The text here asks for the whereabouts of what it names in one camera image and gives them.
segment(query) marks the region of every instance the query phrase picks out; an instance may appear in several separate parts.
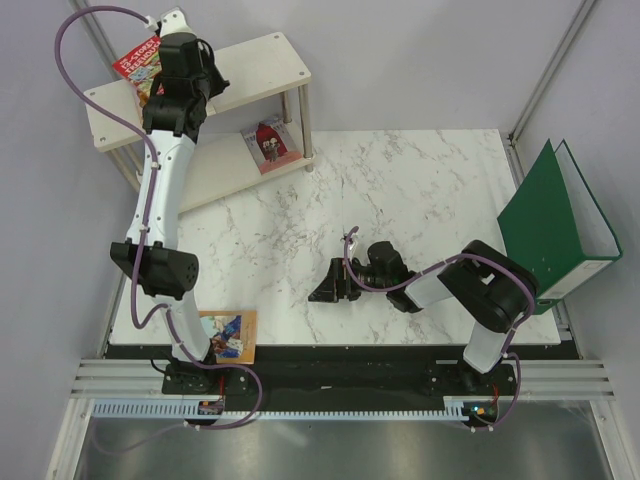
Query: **small book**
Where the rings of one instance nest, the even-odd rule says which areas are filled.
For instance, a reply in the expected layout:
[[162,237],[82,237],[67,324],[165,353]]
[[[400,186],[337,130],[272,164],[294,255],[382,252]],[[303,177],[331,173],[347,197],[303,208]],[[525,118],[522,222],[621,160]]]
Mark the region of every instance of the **small book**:
[[113,64],[116,72],[136,87],[141,105],[149,100],[153,78],[162,71],[159,47],[160,37],[153,36]]
[[257,312],[201,311],[200,321],[211,338],[218,363],[252,364],[256,355]]
[[281,117],[269,117],[240,133],[262,175],[302,158]]

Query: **metal floor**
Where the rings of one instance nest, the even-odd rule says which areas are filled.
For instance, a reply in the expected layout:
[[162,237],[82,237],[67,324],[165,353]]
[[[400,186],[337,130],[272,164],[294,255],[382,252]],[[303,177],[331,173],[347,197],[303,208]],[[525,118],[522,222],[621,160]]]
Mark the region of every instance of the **metal floor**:
[[[105,448],[175,421],[92,420]],[[493,433],[433,422],[260,421],[235,430],[178,429],[133,452],[89,448],[90,479],[611,479],[588,404],[520,404]]]

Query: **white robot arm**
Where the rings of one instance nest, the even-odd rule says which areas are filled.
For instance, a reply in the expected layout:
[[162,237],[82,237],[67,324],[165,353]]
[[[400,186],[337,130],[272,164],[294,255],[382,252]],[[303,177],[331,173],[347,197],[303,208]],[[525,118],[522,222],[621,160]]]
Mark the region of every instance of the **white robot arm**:
[[[152,162],[147,145],[136,212],[126,241],[112,244],[111,258],[129,277],[134,276],[138,248],[135,242],[145,228],[143,212],[152,171],[156,169],[139,284],[156,304],[169,306],[173,326],[186,350],[202,360],[210,343],[193,294],[198,260],[195,255],[177,250],[178,209],[198,131],[206,118],[206,103],[222,93],[229,82],[215,67],[211,48],[193,34],[180,9],[162,15],[157,25],[156,33],[162,39],[159,47],[162,72],[155,77],[150,99],[143,109],[143,128],[155,147],[157,163]],[[172,353],[178,360],[189,361],[178,345],[173,345]]]

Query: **red wire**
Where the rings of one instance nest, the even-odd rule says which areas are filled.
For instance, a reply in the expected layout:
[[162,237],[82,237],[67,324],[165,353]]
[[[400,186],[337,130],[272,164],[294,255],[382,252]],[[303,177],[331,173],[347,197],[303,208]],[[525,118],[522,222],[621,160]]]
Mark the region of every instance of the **red wire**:
[[493,384],[493,401],[491,402],[491,406],[493,407],[496,403],[498,403],[498,398],[500,398],[500,391],[498,390],[498,386]]

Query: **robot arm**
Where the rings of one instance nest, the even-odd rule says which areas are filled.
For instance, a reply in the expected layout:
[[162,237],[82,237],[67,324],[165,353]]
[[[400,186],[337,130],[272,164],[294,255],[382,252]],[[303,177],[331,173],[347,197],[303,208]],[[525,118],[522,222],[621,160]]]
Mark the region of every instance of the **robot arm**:
[[[162,72],[155,77],[149,101],[143,109],[143,128],[156,148],[158,161],[157,165],[151,162],[146,146],[133,221],[126,241],[112,243],[110,253],[113,261],[131,278],[138,248],[134,242],[144,228],[142,218],[150,178],[152,169],[157,169],[139,285],[156,304],[169,305],[176,331],[186,349],[202,360],[210,344],[193,295],[198,259],[177,250],[178,210],[198,132],[207,117],[207,101],[222,93],[229,82],[216,68],[211,47],[196,37],[180,9],[165,13],[157,25]],[[173,355],[188,361],[177,345],[173,345]]]
[[455,263],[446,265],[439,273],[434,269],[420,277],[407,268],[390,242],[377,242],[369,247],[369,265],[353,258],[354,246],[355,243],[349,245],[348,256],[356,278],[345,268],[343,257],[333,258],[327,276],[309,295],[309,301],[336,303],[342,298],[354,301],[363,290],[370,290],[386,292],[387,299],[401,312],[416,313],[455,297],[476,320],[463,360],[481,375],[500,362],[515,322],[529,308],[523,290],[503,272],[516,277],[533,297],[539,290],[530,272],[479,240],[467,245]]

